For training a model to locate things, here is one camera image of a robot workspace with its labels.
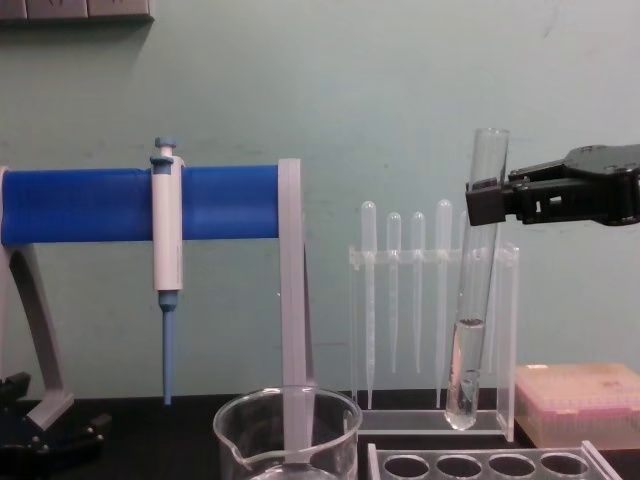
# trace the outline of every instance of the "pipette tip box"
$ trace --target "pipette tip box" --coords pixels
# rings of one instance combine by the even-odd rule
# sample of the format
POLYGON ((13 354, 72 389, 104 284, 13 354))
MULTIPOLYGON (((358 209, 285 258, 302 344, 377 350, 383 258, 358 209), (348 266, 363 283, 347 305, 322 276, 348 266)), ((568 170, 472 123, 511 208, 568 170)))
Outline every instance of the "pipette tip box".
POLYGON ((540 448, 640 448, 640 376, 615 363, 519 366, 516 421, 540 448))

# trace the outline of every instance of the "blue pipette tip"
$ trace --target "blue pipette tip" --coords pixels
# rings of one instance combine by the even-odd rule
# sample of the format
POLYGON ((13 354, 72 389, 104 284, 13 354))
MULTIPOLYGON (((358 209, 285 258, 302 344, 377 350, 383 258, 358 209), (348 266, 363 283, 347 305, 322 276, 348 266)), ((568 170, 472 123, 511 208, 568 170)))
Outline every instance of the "blue pipette tip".
POLYGON ((173 315, 173 311, 162 314, 162 378, 166 406, 171 405, 173 390, 173 315))

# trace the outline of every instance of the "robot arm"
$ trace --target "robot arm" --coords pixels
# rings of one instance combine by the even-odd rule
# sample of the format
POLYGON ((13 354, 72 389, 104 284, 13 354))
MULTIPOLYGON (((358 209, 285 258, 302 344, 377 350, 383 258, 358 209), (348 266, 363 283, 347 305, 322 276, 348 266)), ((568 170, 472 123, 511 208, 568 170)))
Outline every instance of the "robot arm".
POLYGON ((595 145, 571 150, 564 160, 514 170, 508 182, 467 185, 472 226, 593 220, 607 226, 640 222, 640 145, 595 145))

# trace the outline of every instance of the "micropipette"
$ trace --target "micropipette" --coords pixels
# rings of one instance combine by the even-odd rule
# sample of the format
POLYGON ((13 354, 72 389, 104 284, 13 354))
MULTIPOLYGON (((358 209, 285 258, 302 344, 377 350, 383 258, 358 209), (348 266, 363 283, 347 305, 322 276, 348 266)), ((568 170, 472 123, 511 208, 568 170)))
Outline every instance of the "micropipette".
POLYGON ((164 404, 171 405, 173 389, 173 321, 182 290, 182 167, 173 155, 175 141, 156 139, 160 156, 151 158, 153 215, 153 284, 162 310, 164 404))

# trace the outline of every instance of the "glass beaker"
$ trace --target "glass beaker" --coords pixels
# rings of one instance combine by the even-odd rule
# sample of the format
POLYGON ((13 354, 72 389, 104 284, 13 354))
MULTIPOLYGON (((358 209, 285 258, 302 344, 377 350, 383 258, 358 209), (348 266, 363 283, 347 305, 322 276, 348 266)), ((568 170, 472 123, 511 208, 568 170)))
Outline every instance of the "glass beaker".
POLYGON ((222 480, 355 480, 360 408, 315 387, 265 388, 213 419, 222 480))

